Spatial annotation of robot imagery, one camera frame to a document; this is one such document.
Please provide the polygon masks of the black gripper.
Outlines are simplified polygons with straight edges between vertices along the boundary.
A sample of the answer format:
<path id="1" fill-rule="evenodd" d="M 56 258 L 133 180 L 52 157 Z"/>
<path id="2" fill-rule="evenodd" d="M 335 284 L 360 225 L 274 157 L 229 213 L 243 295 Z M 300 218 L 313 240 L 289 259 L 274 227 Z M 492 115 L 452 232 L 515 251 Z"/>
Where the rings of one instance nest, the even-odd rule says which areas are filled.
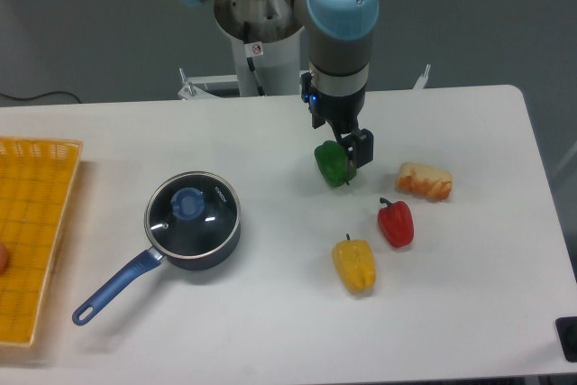
<path id="1" fill-rule="evenodd" d="M 329 124 L 335 141 L 344 156 L 355 168 L 361 168 L 373 161 L 374 136 L 368 129 L 359 130 L 358 114 L 364 105 L 365 86 L 355 92 L 338 96 L 317 89 L 313 84 L 315 76 L 305 72 L 300 77 L 301 99 L 308 106 L 314 129 Z"/>

